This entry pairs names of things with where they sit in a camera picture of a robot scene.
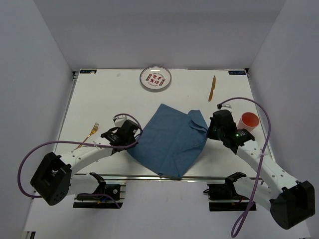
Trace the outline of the blue cloth napkin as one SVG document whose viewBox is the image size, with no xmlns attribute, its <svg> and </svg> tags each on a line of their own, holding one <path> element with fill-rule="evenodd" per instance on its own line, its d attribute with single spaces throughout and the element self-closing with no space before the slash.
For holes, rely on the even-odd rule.
<svg viewBox="0 0 319 239">
<path fill-rule="evenodd" d="M 180 178 L 203 151 L 207 132 L 201 111 L 185 114 L 161 104 L 128 153 L 159 176 Z"/>
</svg>

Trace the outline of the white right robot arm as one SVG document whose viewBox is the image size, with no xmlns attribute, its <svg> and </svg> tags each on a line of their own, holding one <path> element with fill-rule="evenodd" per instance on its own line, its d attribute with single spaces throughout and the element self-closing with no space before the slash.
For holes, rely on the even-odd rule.
<svg viewBox="0 0 319 239">
<path fill-rule="evenodd" d="M 259 173 L 265 185 L 253 191 L 254 180 L 242 172 L 225 178 L 224 184 L 210 184 L 206 193 L 211 200 L 249 198 L 270 212 L 283 229 L 290 229 L 315 214 L 315 189 L 309 181 L 300 182 L 272 158 L 262 154 L 254 136 L 237 129 L 229 110 L 219 110 L 210 118 L 208 138 L 218 140 Z"/>
</svg>

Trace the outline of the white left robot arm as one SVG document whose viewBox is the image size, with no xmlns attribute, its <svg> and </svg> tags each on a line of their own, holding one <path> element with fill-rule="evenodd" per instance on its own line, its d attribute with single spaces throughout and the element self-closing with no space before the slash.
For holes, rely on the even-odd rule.
<svg viewBox="0 0 319 239">
<path fill-rule="evenodd" d="M 135 147 L 136 132 L 141 130 L 138 122 L 123 119 L 121 126 L 101 134 L 91 146 L 56 155 L 46 154 L 31 179 L 31 186 L 47 202 L 54 206 L 67 195 L 112 199 L 105 193 L 106 182 L 97 173 L 78 175 L 78 172 L 100 159 Z"/>
</svg>

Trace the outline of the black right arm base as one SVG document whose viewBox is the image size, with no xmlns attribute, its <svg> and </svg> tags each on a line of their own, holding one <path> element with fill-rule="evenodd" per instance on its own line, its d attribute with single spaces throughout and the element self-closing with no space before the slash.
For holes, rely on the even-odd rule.
<svg viewBox="0 0 319 239">
<path fill-rule="evenodd" d="M 246 177 L 242 172 L 236 172 L 225 178 L 224 183 L 211 183 L 203 191 L 209 199 L 210 212 L 243 212 L 246 210 L 249 197 L 237 194 L 234 183 Z"/>
</svg>

